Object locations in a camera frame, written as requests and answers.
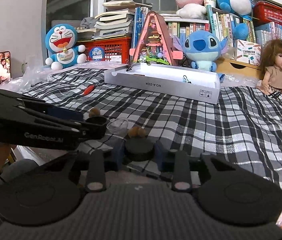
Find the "pink bunny plush toy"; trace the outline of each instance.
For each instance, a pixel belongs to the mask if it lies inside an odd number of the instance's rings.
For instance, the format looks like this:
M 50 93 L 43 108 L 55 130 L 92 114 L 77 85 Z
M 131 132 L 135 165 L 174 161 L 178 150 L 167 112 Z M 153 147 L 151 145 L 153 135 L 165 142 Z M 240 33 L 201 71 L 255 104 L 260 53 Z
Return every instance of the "pink bunny plush toy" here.
M 176 0 L 180 8 L 176 14 L 181 18 L 189 19 L 205 19 L 207 10 L 203 4 L 203 0 Z

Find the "label printer box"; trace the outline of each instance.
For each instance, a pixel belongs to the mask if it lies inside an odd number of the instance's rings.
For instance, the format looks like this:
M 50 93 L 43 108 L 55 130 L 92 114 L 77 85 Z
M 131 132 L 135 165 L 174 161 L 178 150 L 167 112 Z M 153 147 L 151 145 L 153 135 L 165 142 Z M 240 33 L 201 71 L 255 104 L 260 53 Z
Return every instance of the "label printer box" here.
M 236 40 L 235 60 L 251 65 L 260 65 L 261 45 L 249 41 Z
M 130 71 L 122 66 L 104 72 L 105 83 L 144 89 L 217 104 L 220 79 L 217 73 L 176 66 L 137 63 Z M 191 83 L 183 82 L 186 77 Z

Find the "gray cloth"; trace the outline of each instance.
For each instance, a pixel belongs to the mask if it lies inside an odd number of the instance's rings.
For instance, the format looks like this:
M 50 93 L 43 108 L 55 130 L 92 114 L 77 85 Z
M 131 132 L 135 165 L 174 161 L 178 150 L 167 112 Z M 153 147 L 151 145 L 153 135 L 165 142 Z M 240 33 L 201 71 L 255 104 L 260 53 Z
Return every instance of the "gray cloth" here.
M 93 29 L 97 21 L 98 20 L 94 19 L 94 17 L 86 17 L 82 20 L 80 27 L 84 29 Z

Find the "miniature house model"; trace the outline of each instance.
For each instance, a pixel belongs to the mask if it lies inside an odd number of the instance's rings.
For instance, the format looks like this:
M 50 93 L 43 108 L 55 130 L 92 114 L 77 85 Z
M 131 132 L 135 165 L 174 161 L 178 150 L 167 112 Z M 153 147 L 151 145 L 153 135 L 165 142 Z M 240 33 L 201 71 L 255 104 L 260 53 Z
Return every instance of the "miniature house model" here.
M 176 53 L 172 50 L 172 39 L 164 18 L 153 11 L 149 12 L 138 44 L 135 49 L 130 50 L 130 55 L 133 55 L 132 62 L 153 62 L 175 66 L 174 58 L 179 59 L 180 55 L 174 54 Z

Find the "red screwdriver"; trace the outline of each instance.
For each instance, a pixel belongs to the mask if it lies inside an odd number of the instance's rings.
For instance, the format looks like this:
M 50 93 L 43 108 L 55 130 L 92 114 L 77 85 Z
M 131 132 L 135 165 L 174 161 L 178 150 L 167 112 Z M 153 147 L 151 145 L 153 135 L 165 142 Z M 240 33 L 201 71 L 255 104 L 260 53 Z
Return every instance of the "red screwdriver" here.
M 90 94 L 95 88 L 95 85 L 88 85 L 88 87 L 84 90 L 83 95 L 86 96 Z

